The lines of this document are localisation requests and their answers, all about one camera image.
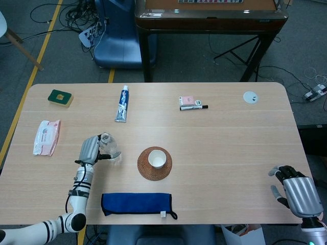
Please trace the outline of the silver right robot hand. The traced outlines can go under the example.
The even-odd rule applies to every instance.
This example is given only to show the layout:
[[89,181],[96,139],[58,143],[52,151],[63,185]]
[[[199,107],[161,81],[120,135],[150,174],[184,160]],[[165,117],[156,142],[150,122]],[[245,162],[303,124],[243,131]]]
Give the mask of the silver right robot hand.
[[319,217],[323,213],[323,205],[312,178],[289,165],[275,166],[268,173],[275,176],[282,184],[285,197],[271,186],[274,197],[299,218]]

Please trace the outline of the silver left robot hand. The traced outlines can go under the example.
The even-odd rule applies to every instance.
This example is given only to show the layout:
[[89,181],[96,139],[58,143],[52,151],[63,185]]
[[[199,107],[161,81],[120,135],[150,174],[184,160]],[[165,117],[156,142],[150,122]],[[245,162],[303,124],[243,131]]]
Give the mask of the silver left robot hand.
[[115,138],[104,132],[83,142],[79,158],[75,160],[75,163],[95,165],[99,160],[114,161],[121,154],[122,152],[118,150]]

